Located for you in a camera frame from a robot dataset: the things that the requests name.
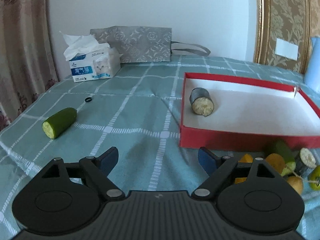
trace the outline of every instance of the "paper bag handle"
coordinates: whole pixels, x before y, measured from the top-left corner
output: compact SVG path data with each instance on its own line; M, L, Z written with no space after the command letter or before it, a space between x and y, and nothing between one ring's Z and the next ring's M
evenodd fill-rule
M183 42L177 42L177 41L172 41L171 44L174 44L174 43L179 43L179 44L186 44L186 45L191 45L191 46L195 46L195 47L198 47L198 48L201 48L203 49L204 51L201 51L201 50L198 50L198 49L172 49L172 50L180 50L180 51L186 51L186 52L190 52L190 53L193 53L193 54L196 54L196 55L199 55L199 56L204 56L204 57L207 57L210 55L211 51L204 47L204 46L201 46L201 45L198 45L198 44L191 44L191 43L183 43Z

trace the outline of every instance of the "green plaid tablecloth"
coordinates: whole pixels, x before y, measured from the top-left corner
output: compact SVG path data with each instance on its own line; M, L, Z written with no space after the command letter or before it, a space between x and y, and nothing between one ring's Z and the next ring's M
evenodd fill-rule
M320 95L306 87L298 73L221 57L172 56L171 62L124 64L116 77L107 80L74 83L68 77L40 95L0 133L0 239L11 239L19 232L11 212L14 197L57 156L65 162L77 162L117 147L119 162L109 178L125 193L183 189L192 192L201 184L207 175L198 164L197 150L178 147L185 72L298 85L320 106ZM92 102L85 103L89 96ZM42 131L42 122L66 107L78 110L76 123L56 140L50 140ZM319 164L320 149L312 151ZM234 152L216 153L241 156ZM298 232L308 240L319 240L320 192L311 191L305 184L303 199L306 212Z

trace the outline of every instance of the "cucumber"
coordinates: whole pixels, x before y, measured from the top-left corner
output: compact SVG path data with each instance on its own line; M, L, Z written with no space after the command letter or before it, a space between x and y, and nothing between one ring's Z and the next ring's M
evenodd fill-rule
M285 167L282 170L281 176L289 175L292 173L292 171L295 170L296 168L296 162L293 156L292 151L290 148L287 146L287 144L282 141L282 140L277 140L273 143L270 143L267 145L264 149L264 152L266 154L266 157L269 156L272 153L279 154L280 156L283 157L285 164L290 168L288 169Z
M50 139L56 139L76 120L77 110L68 107L50 116L42 123L42 129Z

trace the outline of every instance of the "floral curtain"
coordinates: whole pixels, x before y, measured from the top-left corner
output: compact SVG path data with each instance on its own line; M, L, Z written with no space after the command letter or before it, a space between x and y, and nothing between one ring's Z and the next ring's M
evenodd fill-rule
M0 0L0 131L57 80L46 0Z

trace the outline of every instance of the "white label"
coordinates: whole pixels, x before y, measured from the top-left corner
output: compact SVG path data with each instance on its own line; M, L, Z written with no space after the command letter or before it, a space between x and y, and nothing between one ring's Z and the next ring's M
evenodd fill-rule
M277 38L276 51L275 51L276 55L290 58L290 59L297 61L298 49L299 49L298 45L295 45L295 44L290 43L288 41L284 41L284 40Z

